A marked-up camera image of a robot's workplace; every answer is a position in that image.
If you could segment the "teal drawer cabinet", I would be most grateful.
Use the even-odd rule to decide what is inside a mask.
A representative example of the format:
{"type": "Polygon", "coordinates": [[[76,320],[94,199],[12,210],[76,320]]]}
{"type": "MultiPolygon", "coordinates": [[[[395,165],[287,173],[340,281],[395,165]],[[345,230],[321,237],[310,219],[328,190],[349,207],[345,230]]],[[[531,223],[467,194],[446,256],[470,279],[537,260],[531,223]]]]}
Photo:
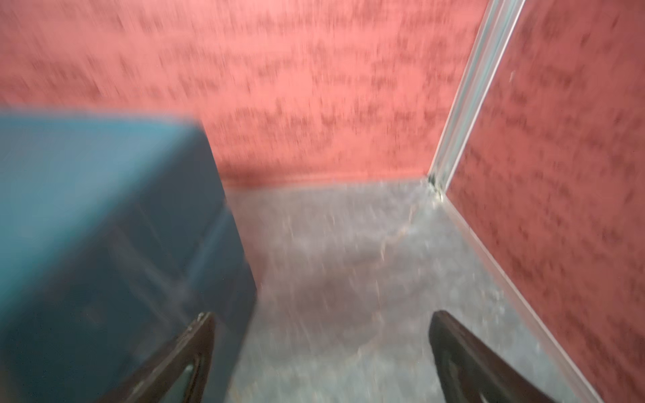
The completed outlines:
{"type": "Polygon", "coordinates": [[[200,124],[1,113],[2,401],[97,401],[210,313],[222,402],[255,297],[200,124]]]}

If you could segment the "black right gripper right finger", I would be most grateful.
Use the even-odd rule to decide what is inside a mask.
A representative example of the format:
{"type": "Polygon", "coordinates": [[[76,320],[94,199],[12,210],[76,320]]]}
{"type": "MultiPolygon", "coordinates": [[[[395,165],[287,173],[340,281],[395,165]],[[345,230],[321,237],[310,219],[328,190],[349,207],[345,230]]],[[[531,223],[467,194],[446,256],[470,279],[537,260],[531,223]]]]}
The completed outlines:
{"type": "Polygon", "coordinates": [[[453,315],[436,311],[429,343],[447,402],[551,402],[453,315]]]}

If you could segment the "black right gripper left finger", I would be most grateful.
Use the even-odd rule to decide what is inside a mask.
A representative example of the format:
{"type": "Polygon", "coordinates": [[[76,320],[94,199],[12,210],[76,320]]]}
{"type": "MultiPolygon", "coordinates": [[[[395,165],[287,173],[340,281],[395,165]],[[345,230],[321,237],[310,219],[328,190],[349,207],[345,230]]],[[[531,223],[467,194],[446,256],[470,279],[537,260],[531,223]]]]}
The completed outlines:
{"type": "Polygon", "coordinates": [[[200,402],[213,358],[216,321],[201,313],[100,402],[200,402]]]}

